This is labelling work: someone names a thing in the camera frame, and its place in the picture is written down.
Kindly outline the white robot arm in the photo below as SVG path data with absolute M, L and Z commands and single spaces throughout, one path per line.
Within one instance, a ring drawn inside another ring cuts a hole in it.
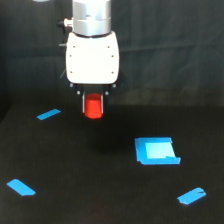
M 63 33 L 71 29 L 60 44 L 66 48 L 66 77 L 90 119 L 103 116 L 107 98 L 119 84 L 119 45 L 111 18 L 111 0 L 72 0 L 72 17 L 57 23 Z

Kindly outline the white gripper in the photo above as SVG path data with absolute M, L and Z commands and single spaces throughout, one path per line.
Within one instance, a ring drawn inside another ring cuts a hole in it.
M 118 86 L 120 53 L 116 33 L 105 36 L 82 37 L 70 32 L 64 44 L 66 78 L 79 91 L 96 88 L 101 94 L 101 112 L 104 114 L 104 95 Z M 86 94 L 82 92 L 82 113 L 85 114 Z

